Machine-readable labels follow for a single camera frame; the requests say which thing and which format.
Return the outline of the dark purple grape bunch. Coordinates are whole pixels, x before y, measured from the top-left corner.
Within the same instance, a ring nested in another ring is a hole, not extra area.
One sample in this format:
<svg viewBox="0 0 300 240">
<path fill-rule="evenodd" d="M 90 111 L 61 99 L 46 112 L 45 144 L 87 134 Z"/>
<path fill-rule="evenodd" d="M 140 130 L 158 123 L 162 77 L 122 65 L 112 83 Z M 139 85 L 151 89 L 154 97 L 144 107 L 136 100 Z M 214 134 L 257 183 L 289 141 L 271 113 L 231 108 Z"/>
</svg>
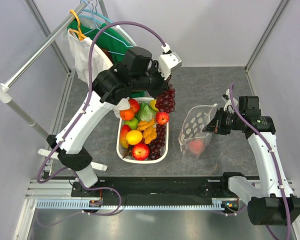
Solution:
<svg viewBox="0 0 300 240">
<path fill-rule="evenodd" d="M 169 89 L 160 94 L 155 103 L 155 108 L 159 112 L 165 112 L 167 114 L 173 113 L 176 109 L 176 90 L 172 84 L 169 84 Z"/>
</svg>

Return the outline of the clear polka dot zip bag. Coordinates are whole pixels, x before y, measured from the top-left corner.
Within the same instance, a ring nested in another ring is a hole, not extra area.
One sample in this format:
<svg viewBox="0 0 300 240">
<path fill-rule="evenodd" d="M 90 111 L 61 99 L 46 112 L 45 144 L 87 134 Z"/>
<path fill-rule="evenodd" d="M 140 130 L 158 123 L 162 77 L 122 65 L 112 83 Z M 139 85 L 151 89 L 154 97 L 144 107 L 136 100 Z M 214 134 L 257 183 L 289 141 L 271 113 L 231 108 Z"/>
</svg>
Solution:
<svg viewBox="0 0 300 240">
<path fill-rule="evenodd" d="M 178 136 L 180 151 L 183 156 L 193 156 L 198 158 L 201 155 L 195 155 L 189 151 L 189 143 L 194 139 L 202 139 L 206 149 L 211 141 L 212 134 L 204 132 L 203 128 L 214 117 L 217 106 L 217 103 L 213 105 L 197 105 L 189 110 Z"/>
</svg>

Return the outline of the pink peach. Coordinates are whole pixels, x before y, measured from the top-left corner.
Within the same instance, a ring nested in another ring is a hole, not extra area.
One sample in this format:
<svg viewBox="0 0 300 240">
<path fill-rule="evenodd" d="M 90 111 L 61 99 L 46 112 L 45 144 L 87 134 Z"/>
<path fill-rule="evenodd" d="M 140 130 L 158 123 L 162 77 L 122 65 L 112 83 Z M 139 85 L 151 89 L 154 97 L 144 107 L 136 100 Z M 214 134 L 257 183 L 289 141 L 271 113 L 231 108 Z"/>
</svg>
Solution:
<svg viewBox="0 0 300 240">
<path fill-rule="evenodd" d="M 203 153 L 205 150 L 206 146 L 204 144 L 204 141 L 202 139 L 194 139 L 188 144 L 188 149 L 191 153 L 194 155 L 199 156 L 200 154 Z"/>
</svg>

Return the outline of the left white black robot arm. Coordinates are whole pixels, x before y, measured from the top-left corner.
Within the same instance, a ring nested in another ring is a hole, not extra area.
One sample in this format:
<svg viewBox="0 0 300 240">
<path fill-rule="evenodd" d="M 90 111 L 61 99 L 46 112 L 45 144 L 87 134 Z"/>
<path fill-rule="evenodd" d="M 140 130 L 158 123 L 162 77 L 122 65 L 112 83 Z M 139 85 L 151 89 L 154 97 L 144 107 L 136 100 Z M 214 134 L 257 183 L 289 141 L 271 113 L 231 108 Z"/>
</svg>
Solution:
<svg viewBox="0 0 300 240">
<path fill-rule="evenodd" d="M 82 183 L 82 191 L 89 197 L 100 191 L 91 162 L 92 156 L 83 147 L 86 139 L 101 119 L 120 101 L 133 92 L 147 91 L 157 98 L 169 90 L 172 70 L 181 65 L 175 52 L 168 51 L 152 60 L 152 54 L 142 47 L 132 47 L 125 52 L 121 62 L 101 71 L 92 82 L 92 92 L 87 94 L 81 109 L 57 135 L 46 139 L 58 153 L 61 163 L 73 170 Z"/>
</svg>

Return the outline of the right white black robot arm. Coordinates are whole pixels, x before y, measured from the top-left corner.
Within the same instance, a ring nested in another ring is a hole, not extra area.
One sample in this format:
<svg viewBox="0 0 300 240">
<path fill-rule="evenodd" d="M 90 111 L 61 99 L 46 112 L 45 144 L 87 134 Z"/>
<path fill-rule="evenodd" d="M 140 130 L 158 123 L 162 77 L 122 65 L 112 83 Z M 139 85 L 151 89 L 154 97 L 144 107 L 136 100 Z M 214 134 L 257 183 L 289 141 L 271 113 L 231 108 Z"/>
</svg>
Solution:
<svg viewBox="0 0 300 240">
<path fill-rule="evenodd" d="M 237 195 L 247 206 L 253 225 L 289 226 L 300 215 L 300 197 L 290 187 L 281 165 L 276 128 L 270 116 L 263 116 L 257 96 L 230 97 L 218 108 L 204 132 L 229 135 L 241 131 L 252 149 L 260 187 L 248 182 L 241 173 L 224 173 L 219 191 L 225 197 Z"/>
</svg>

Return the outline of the yellow red mango back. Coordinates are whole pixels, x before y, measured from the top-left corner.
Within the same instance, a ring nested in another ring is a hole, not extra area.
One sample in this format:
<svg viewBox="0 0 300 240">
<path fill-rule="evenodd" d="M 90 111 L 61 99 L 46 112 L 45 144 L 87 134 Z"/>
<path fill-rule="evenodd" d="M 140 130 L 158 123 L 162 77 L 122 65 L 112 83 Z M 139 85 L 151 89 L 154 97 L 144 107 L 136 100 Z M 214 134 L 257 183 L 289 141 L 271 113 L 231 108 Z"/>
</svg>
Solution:
<svg viewBox="0 0 300 240">
<path fill-rule="evenodd" d="M 154 111 L 158 112 L 159 109 L 156 107 L 156 104 L 157 104 L 157 100 L 156 100 L 156 99 L 153 99 L 153 100 L 149 103 L 150 107 L 151 107 Z"/>
</svg>

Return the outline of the green cabbage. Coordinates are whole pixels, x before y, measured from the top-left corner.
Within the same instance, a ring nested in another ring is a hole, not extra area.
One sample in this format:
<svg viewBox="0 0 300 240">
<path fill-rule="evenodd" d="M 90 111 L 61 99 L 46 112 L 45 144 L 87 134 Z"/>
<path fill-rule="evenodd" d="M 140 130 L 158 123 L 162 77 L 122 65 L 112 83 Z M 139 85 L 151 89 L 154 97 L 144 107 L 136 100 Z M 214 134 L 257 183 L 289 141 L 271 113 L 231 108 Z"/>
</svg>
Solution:
<svg viewBox="0 0 300 240">
<path fill-rule="evenodd" d="M 154 111 L 150 105 L 146 102 L 140 104 L 140 109 L 135 115 L 139 121 L 149 122 L 155 118 L 156 111 Z"/>
</svg>

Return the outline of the red tomato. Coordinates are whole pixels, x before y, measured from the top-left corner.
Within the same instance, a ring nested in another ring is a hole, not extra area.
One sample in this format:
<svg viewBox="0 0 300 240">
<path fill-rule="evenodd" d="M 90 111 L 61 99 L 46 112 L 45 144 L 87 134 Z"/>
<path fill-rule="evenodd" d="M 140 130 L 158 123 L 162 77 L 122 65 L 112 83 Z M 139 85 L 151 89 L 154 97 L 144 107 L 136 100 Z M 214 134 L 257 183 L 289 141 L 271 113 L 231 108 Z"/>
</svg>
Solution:
<svg viewBox="0 0 300 240">
<path fill-rule="evenodd" d="M 131 98 L 128 100 L 130 107 L 133 109 L 134 113 L 137 114 L 140 110 L 140 104 L 137 100 L 135 100 L 134 98 Z"/>
</svg>

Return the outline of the red apple back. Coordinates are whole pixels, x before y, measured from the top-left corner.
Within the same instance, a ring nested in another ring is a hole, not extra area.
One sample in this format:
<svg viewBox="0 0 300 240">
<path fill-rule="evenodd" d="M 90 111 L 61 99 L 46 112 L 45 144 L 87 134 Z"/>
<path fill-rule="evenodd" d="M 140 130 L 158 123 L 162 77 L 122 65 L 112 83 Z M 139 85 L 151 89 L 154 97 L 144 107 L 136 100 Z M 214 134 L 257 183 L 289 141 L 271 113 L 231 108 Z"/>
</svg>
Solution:
<svg viewBox="0 0 300 240">
<path fill-rule="evenodd" d="M 169 120 L 169 114 L 166 112 L 157 112 L 155 115 L 155 121 L 158 125 L 165 125 Z"/>
</svg>

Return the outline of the red apple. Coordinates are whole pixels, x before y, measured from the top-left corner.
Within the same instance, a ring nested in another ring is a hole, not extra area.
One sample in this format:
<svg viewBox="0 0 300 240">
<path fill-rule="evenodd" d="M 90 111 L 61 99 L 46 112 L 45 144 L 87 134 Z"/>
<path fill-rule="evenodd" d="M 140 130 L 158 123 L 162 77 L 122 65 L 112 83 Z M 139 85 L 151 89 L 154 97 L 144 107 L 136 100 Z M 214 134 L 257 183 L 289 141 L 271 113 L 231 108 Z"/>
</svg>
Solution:
<svg viewBox="0 0 300 240">
<path fill-rule="evenodd" d="M 166 112 L 157 112 L 155 115 L 155 121 L 158 125 L 165 125 L 169 120 L 169 114 Z"/>
<path fill-rule="evenodd" d="M 137 161 L 144 161 L 150 155 L 150 148 L 144 143 L 138 143 L 132 148 L 132 156 Z"/>
</svg>

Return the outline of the orange fruit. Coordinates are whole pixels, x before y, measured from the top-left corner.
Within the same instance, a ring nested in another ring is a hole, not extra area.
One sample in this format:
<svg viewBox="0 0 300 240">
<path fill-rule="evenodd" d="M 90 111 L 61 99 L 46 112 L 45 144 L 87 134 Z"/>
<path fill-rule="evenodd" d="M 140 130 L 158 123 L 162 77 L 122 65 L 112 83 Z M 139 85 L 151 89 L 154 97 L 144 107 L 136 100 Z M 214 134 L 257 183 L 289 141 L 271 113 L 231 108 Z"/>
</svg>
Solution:
<svg viewBox="0 0 300 240">
<path fill-rule="evenodd" d="M 119 115 L 124 121 L 130 121 L 135 117 L 135 111 L 130 107 L 126 110 L 120 110 Z"/>
</svg>

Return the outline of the yellow ginger root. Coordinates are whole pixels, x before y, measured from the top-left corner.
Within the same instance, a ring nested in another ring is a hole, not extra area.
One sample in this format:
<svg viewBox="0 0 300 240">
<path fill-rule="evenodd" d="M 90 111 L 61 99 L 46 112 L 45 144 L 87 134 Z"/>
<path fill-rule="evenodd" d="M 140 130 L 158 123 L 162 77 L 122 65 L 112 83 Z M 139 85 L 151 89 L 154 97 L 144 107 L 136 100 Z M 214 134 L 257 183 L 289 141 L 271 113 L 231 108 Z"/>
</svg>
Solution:
<svg viewBox="0 0 300 240">
<path fill-rule="evenodd" d="M 155 123 L 155 119 L 152 118 L 150 121 L 140 121 L 137 124 L 137 130 L 142 133 L 146 145 L 157 138 L 157 130 L 154 127 Z"/>
</svg>

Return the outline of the green apple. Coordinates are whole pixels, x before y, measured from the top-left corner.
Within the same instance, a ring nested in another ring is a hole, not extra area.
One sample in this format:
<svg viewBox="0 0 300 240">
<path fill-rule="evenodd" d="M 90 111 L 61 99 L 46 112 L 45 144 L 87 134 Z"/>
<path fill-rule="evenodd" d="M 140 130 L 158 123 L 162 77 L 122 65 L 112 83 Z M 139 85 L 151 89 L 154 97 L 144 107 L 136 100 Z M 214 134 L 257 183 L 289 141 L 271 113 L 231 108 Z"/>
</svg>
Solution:
<svg viewBox="0 0 300 240">
<path fill-rule="evenodd" d="M 139 120 L 137 118 L 133 118 L 131 120 L 127 120 L 124 122 L 125 125 L 128 125 L 131 130 L 136 130 L 138 128 Z"/>
</svg>

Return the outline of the red yellow mango left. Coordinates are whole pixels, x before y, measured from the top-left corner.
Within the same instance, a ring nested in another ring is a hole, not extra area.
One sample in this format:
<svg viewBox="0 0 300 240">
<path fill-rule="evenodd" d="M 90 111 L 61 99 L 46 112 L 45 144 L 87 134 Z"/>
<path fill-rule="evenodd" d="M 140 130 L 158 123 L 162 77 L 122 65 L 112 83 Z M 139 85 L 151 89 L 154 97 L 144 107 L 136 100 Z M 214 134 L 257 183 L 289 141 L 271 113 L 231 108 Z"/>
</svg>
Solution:
<svg viewBox="0 0 300 240">
<path fill-rule="evenodd" d="M 131 128 L 128 125 L 124 124 L 121 128 L 121 132 L 119 135 L 119 143 L 125 149 L 127 149 L 130 146 L 126 141 L 126 135 L 130 131 L 131 131 Z"/>
</svg>

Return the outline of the white plastic fruit basket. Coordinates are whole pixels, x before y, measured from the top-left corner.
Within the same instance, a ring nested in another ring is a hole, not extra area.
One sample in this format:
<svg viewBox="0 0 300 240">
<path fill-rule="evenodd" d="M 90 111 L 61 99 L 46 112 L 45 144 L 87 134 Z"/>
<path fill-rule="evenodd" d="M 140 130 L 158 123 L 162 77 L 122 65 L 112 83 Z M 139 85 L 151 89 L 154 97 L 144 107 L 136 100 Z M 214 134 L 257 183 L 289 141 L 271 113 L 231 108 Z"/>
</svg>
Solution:
<svg viewBox="0 0 300 240">
<path fill-rule="evenodd" d="M 137 123 L 130 127 L 120 119 L 116 152 L 125 162 L 154 164 L 165 158 L 168 152 L 169 121 L 160 120 L 161 115 L 151 108 L 152 97 L 137 97 L 139 110 L 133 119 Z"/>
</svg>

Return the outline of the yellow lemon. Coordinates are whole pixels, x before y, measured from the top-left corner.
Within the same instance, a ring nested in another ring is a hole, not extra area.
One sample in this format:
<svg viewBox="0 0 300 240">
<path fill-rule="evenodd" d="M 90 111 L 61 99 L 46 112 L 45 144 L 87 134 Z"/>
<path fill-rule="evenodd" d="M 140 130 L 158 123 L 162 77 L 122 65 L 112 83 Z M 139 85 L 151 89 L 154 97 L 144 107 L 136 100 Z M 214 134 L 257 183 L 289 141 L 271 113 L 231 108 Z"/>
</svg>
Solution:
<svg viewBox="0 0 300 240">
<path fill-rule="evenodd" d="M 136 145 L 143 139 L 143 134 L 139 130 L 131 130 L 125 135 L 125 141 L 129 145 Z"/>
</svg>

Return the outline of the dark grape bunch right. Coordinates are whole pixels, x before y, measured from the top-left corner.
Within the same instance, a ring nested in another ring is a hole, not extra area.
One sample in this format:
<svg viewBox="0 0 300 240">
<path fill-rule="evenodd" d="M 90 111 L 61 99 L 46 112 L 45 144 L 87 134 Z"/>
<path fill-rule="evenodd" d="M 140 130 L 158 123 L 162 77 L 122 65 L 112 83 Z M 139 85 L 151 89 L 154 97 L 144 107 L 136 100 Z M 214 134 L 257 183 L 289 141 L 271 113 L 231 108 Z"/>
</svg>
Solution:
<svg viewBox="0 0 300 240">
<path fill-rule="evenodd" d="M 163 147 L 166 145 L 166 125 L 157 125 L 156 126 L 156 139 L 152 140 L 149 147 L 149 160 L 157 160 L 162 156 Z"/>
</svg>

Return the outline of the green shirt on hanger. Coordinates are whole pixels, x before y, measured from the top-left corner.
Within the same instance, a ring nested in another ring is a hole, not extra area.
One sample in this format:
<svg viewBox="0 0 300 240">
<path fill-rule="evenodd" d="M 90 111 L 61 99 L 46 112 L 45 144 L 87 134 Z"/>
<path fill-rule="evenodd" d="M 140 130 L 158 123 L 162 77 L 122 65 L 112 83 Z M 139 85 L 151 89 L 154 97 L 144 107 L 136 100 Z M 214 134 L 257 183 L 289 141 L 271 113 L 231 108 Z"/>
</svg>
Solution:
<svg viewBox="0 0 300 240">
<path fill-rule="evenodd" d="M 105 23 L 95 27 L 88 27 L 81 23 L 81 32 L 91 40 L 96 36 L 100 29 L 106 26 Z M 99 48 L 107 50 L 108 58 L 115 64 L 123 60 L 123 56 L 129 48 L 136 46 L 132 39 L 120 26 L 107 29 L 97 39 L 96 44 Z"/>
</svg>

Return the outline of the red apple front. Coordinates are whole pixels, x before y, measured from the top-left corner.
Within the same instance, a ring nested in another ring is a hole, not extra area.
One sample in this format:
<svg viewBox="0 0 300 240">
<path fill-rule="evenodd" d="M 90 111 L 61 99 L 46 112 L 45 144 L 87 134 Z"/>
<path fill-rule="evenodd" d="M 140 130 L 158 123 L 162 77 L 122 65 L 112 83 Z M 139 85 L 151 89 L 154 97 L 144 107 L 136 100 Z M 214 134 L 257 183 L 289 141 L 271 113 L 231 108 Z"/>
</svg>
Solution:
<svg viewBox="0 0 300 240">
<path fill-rule="evenodd" d="M 150 148 L 144 143 L 138 143 L 132 148 L 132 156 L 137 161 L 144 161 L 150 155 Z"/>
</svg>

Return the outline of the white shirt on hanger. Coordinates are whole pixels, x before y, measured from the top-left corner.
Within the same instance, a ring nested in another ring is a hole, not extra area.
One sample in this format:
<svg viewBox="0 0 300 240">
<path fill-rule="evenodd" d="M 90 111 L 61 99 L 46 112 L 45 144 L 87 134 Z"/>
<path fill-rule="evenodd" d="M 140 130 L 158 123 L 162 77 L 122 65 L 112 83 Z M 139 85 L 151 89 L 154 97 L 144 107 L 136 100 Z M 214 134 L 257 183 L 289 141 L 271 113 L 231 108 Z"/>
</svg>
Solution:
<svg viewBox="0 0 300 240">
<path fill-rule="evenodd" d="M 77 35 L 75 33 L 70 33 L 69 30 L 70 28 L 67 30 L 67 39 L 71 55 L 74 58 L 74 65 L 78 78 L 88 84 L 89 54 L 93 41 L 89 37 L 86 37 L 83 41 L 79 41 Z M 112 66 L 113 63 L 108 56 L 95 44 L 91 60 L 92 81 L 94 81 L 100 72 L 108 70 Z"/>
</svg>

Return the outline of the orange clothes hanger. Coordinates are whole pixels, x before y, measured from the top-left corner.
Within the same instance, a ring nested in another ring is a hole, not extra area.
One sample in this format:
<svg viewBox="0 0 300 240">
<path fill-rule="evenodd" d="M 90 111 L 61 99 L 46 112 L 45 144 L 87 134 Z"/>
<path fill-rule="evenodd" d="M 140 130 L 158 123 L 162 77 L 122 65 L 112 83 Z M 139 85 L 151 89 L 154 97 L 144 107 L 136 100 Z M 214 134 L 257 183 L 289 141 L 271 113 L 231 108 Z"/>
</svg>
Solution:
<svg viewBox="0 0 300 240">
<path fill-rule="evenodd" d="M 70 28 L 69 32 L 76 34 L 79 41 L 83 41 L 86 38 L 86 36 L 83 34 L 83 32 L 81 30 L 80 19 L 79 19 L 77 13 L 73 9 L 71 9 L 69 12 L 74 16 L 74 18 L 77 22 L 77 29 Z"/>
</svg>

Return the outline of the blue clothes hanger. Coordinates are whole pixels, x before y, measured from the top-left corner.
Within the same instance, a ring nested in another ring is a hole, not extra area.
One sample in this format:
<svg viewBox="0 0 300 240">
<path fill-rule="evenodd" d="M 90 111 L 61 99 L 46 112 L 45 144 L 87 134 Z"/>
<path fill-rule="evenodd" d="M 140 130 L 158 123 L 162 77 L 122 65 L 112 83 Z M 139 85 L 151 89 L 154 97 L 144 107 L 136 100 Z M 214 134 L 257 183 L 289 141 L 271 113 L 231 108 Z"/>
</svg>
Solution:
<svg viewBox="0 0 300 240">
<path fill-rule="evenodd" d="M 110 20 L 107 16 L 98 13 L 97 12 L 97 7 L 94 6 L 92 3 L 89 4 L 80 14 L 79 14 L 79 20 L 80 20 L 80 24 L 83 23 L 85 26 L 87 27 L 92 27 L 95 26 L 97 28 L 97 26 L 100 26 L 101 24 L 105 23 L 106 26 L 107 24 L 112 23 L 112 20 Z M 103 51 L 105 51 L 106 55 L 108 55 L 108 51 L 105 49 L 102 49 Z"/>
</svg>

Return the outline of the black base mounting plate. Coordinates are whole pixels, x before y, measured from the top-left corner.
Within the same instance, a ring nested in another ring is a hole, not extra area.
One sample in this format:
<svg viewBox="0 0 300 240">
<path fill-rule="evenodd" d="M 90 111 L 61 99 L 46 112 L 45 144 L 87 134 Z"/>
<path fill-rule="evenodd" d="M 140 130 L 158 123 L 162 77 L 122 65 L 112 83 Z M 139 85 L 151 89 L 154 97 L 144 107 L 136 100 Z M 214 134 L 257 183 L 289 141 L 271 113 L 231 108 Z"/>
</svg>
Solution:
<svg viewBox="0 0 300 240">
<path fill-rule="evenodd" d="M 225 176 L 103 176 L 95 188 L 119 192 L 122 203 L 209 204 L 213 198 L 236 199 Z"/>
</svg>

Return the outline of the metal clothes rack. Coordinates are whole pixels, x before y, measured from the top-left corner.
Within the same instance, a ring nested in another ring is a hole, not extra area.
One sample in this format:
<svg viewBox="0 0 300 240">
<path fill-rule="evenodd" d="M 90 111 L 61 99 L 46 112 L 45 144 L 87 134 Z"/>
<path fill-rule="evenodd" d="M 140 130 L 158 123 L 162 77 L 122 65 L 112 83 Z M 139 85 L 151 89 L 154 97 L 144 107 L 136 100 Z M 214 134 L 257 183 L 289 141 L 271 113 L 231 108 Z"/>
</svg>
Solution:
<svg viewBox="0 0 300 240">
<path fill-rule="evenodd" d="M 44 40 L 23 0 L 0 0 L 0 83 L 7 81 Z M 10 88 L 9 94 L 46 131 L 52 132 L 66 84 L 57 55 L 48 47 Z M 33 178 L 46 140 L 0 101 L 0 174 Z"/>
</svg>

